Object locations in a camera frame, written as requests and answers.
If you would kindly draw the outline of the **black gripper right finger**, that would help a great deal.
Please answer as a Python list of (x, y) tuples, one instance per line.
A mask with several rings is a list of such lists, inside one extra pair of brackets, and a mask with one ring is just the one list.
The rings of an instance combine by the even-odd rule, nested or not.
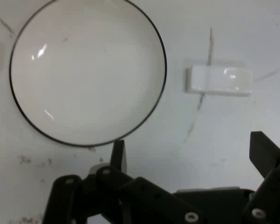
[(243, 210), (247, 224), (280, 224), (280, 148), (263, 132), (251, 132), (249, 158), (264, 178)]

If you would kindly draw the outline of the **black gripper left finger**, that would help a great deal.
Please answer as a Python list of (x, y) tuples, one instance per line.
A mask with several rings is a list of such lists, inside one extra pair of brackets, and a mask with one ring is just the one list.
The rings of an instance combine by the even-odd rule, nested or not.
[(202, 213), (150, 181), (126, 173), (123, 140), (113, 144), (110, 162), (84, 179), (57, 178), (43, 216), (45, 224), (85, 224), (101, 215), (112, 224), (200, 224)]

